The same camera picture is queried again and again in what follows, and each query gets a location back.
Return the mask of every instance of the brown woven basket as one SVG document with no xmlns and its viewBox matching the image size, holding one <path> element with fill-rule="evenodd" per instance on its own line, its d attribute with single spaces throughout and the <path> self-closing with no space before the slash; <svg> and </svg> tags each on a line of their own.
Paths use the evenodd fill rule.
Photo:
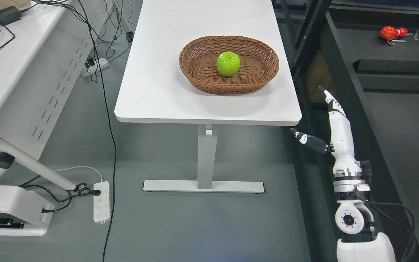
<svg viewBox="0 0 419 262">
<path fill-rule="evenodd" d="M 222 76 L 216 60 L 222 52 L 240 57 L 240 69 L 232 77 Z M 205 36 L 188 43 L 179 64 L 192 85 L 211 94 L 248 94 L 260 90 L 279 70 L 276 52 L 258 40 L 244 36 Z"/>
</svg>

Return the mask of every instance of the green apple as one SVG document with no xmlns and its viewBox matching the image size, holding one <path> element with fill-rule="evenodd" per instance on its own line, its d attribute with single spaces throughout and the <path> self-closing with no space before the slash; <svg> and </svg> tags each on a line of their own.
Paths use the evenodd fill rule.
<svg viewBox="0 0 419 262">
<path fill-rule="evenodd" d="M 236 53 L 223 52 L 216 61 L 218 72 L 226 77 L 231 77 L 237 73 L 240 68 L 240 58 Z"/>
</svg>

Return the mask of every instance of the white desk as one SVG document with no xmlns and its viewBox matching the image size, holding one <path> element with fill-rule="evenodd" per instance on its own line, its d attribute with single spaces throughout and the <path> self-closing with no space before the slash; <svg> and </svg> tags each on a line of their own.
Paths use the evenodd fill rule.
<svg viewBox="0 0 419 262">
<path fill-rule="evenodd" d="M 261 90 L 218 96 L 199 91 L 179 68 L 191 40 L 242 35 L 272 47 L 279 72 Z M 198 182 L 145 180 L 145 191 L 264 192 L 262 182 L 212 181 L 217 124 L 294 126 L 301 119 L 289 65 L 269 0 L 145 0 L 115 107 L 133 123 L 199 124 Z"/>
<path fill-rule="evenodd" d="M 77 10 L 77 1 L 71 0 Z M 111 0 L 83 3 L 100 32 Z M 65 189 L 75 185 L 40 164 L 40 157 L 93 46 L 88 26 L 65 8 L 37 5 L 7 26 L 15 38 L 0 49 L 0 151 L 32 171 L 57 177 Z M 10 39 L 0 27 L 0 46 Z"/>
</svg>

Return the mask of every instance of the robotic arm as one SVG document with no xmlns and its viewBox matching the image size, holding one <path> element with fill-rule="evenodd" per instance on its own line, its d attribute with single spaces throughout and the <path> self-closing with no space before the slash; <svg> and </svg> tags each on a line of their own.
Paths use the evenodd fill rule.
<svg viewBox="0 0 419 262">
<path fill-rule="evenodd" d="M 331 143 L 301 133 L 295 128 L 291 132 L 306 147 L 321 154 L 330 152 L 336 162 L 332 168 L 334 174 L 334 192 L 339 203 L 335 222 L 344 233 L 337 242 L 339 262 L 395 262 L 394 249 L 387 235 L 377 232 L 374 217 L 361 199 L 366 199 L 370 186 L 366 184 L 359 161 L 355 159 L 354 139 L 350 122 L 337 102 L 322 86 L 319 89 L 326 95 Z"/>
</svg>

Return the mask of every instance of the power strip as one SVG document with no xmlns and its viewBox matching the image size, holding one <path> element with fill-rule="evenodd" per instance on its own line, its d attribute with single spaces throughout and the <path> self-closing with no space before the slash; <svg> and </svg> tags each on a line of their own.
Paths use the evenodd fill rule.
<svg viewBox="0 0 419 262">
<path fill-rule="evenodd" d="M 89 68 L 86 68 L 85 66 L 83 66 L 82 70 L 80 71 L 80 75 L 86 78 L 87 76 L 94 75 L 96 70 L 98 70 L 98 73 L 100 73 L 98 64 L 100 65 L 100 68 L 102 70 L 105 70 L 109 66 L 109 63 L 106 59 L 100 58 L 99 61 L 95 60 L 95 64 L 90 66 Z"/>
<path fill-rule="evenodd" d="M 104 181 L 93 185 L 93 190 L 100 190 L 99 196 L 93 196 L 93 221 L 104 224 L 111 217 L 109 202 L 109 182 Z"/>
</svg>

